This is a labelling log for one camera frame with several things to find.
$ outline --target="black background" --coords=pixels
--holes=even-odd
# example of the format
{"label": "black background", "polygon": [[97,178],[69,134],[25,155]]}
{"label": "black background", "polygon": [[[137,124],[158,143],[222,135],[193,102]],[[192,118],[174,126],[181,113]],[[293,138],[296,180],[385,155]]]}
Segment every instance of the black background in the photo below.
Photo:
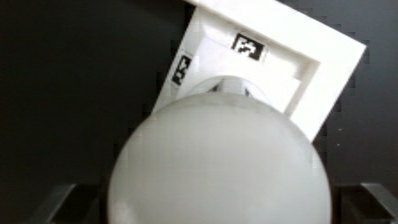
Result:
{"label": "black background", "polygon": [[[375,181],[398,195],[398,1],[284,4],[368,45],[314,141],[332,184]],[[179,0],[0,0],[0,223],[26,220],[55,185],[106,180],[188,15]]]}

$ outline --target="black square marker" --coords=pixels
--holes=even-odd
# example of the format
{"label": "black square marker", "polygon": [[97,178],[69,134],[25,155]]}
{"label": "black square marker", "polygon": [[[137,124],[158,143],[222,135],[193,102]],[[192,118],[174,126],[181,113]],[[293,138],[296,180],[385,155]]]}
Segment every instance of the black square marker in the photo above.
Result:
{"label": "black square marker", "polygon": [[183,55],[177,62],[177,68],[174,71],[172,79],[170,79],[177,86],[181,86],[181,83],[183,83],[188,67],[190,67],[190,58]]}
{"label": "black square marker", "polygon": [[238,33],[232,41],[232,50],[254,60],[259,60],[263,49],[264,45]]}

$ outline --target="dark surface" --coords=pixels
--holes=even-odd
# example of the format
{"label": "dark surface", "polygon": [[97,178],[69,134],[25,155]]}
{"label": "dark surface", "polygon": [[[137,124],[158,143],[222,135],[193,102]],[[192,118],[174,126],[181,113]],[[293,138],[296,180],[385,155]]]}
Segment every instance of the dark surface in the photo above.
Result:
{"label": "dark surface", "polygon": [[[332,183],[398,195],[398,1],[286,4],[369,45],[314,145]],[[185,22],[179,0],[0,0],[0,223],[55,185],[106,180]]]}
{"label": "dark surface", "polygon": [[394,220],[382,204],[360,185],[337,186],[334,203],[336,224],[389,224]]}
{"label": "dark surface", "polygon": [[55,186],[25,224],[87,223],[89,213],[94,207],[97,208],[97,199],[97,185]]}

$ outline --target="white base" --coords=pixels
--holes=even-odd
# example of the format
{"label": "white base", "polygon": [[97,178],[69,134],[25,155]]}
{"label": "white base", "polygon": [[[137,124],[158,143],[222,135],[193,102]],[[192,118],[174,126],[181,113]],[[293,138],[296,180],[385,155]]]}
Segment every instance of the white base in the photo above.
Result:
{"label": "white base", "polygon": [[190,2],[199,8],[153,112],[208,78],[232,75],[254,83],[312,140],[364,45],[273,0]]}

